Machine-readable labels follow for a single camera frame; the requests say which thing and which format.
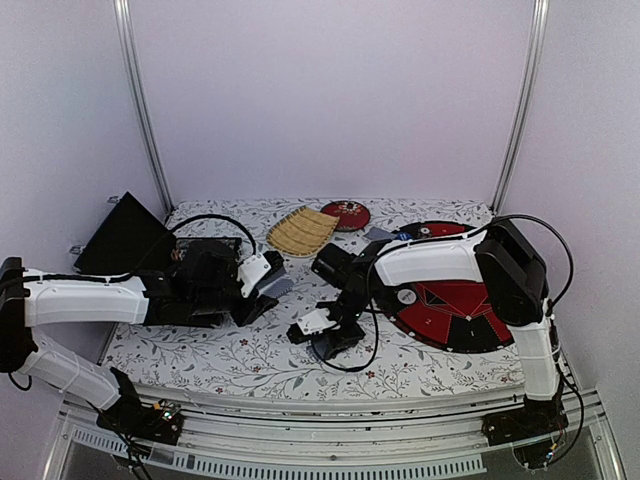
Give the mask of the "white dealer button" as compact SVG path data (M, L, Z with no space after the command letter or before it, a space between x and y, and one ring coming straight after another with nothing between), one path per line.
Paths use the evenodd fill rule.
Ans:
M403 305L413 305L417 300L417 295L413 289L403 288L397 291L397 300Z

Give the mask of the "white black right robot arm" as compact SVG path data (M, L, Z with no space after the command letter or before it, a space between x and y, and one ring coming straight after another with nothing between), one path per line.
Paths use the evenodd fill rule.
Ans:
M330 243L311 269L339 295L291 325L291 343L309 342L329 361L363 339L359 319L376 305L402 331L441 350L485 353L515 344L532 401L518 412L517 427L537 436L554 422L550 400L560 377L546 265L511 221L372 240L360 253Z

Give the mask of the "woven bamboo tray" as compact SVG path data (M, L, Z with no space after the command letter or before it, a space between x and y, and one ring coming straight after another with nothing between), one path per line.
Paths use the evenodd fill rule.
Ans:
M267 243L289 256L311 257L329 242L338 222L338 217L302 206L271 228Z

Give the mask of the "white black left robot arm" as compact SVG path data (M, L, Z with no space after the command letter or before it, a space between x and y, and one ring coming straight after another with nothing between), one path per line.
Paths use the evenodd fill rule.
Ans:
M245 326L276 306L261 289L282 268L275 251L239 259L218 240L191 242L166 271L119 276L45 273L8 257L1 264L1 370L37 377L108 410L126 433L141 433L149 415L128 376L89 362L38 327L115 322L204 328L225 318Z

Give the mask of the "blue small blind button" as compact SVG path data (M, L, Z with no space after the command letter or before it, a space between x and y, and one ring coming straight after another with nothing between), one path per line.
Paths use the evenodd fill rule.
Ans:
M408 232L399 232L396 234L395 237L396 240L401 240L401 241L409 241L412 239L412 236L408 233Z

